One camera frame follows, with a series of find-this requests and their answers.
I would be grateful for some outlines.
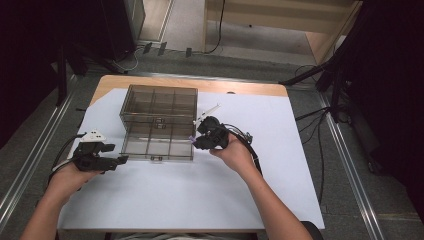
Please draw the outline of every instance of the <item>hand-mounted device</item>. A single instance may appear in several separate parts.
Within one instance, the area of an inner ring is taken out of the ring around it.
[[[81,137],[73,156],[56,166],[52,172],[55,173],[65,165],[73,162],[80,171],[109,171],[115,170],[118,165],[125,164],[128,156],[119,156],[118,158],[100,157],[99,152],[110,152],[115,149],[115,144],[105,144],[106,137],[99,131],[93,130],[89,133],[77,135],[75,138]]]
[[[201,134],[201,136],[196,139],[191,137],[190,140],[194,147],[202,150],[214,149],[217,146],[220,146],[223,149],[226,148],[228,146],[228,134],[233,134],[241,143],[243,143],[247,150],[249,150],[256,169],[258,169],[258,171],[262,174],[258,155],[250,145],[253,137],[248,132],[243,133],[235,126],[220,123],[216,117],[212,116],[202,118],[199,127],[197,127],[197,131]]]

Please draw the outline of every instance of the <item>transparent container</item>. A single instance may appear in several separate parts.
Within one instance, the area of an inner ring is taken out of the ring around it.
[[[140,159],[193,160],[197,89],[130,85],[120,117],[122,153]]]

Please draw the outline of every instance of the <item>metal rail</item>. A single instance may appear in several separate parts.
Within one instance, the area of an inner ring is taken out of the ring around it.
[[[3,232],[7,222],[10,219],[10,216],[12,215],[15,207],[19,202],[19,199],[21,198],[23,192],[28,186],[29,181],[31,180],[32,175],[37,169],[40,159],[43,156],[54,133],[56,132],[59,123],[65,115],[65,112],[68,109],[69,104],[74,96],[77,83],[78,79],[75,75],[73,75],[69,80],[70,92],[68,96],[65,98],[63,104],[60,107],[56,107],[56,109],[53,111],[52,116],[38,137],[37,142],[25,160],[21,170],[19,171],[6,195],[2,199],[0,204],[0,234]]]
[[[319,93],[319,98],[323,107],[330,106],[327,97],[323,93]],[[348,147],[344,141],[340,127],[333,121],[333,118],[330,115],[327,115],[326,117],[334,142],[336,143],[337,150],[339,151],[343,167],[346,170],[347,178],[349,179],[350,186],[352,187],[353,194],[370,235],[370,239],[384,240],[385,237],[383,231],[380,227],[371,201],[368,198],[364,186],[362,185],[358,172],[356,171],[355,164],[353,163]]]

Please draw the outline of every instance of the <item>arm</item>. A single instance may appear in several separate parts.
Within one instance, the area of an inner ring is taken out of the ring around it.
[[[60,210],[71,195],[99,172],[80,172],[71,163],[59,170],[41,198],[21,236],[26,239],[55,239]]]
[[[210,153],[224,160],[246,182],[269,239],[312,239],[303,224],[256,170],[249,151],[236,137],[230,134],[227,148],[213,149]]]

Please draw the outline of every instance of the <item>white paper sheet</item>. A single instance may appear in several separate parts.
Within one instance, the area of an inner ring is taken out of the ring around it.
[[[88,108],[80,133],[98,129],[117,157],[125,129],[119,112],[126,89],[113,89]],[[317,197],[288,97],[199,92],[198,116],[253,136],[265,180],[300,220],[324,228]],[[195,149],[192,163],[128,161],[92,179],[63,208],[59,229],[161,231],[255,230],[263,223],[242,179],[208,151]]]

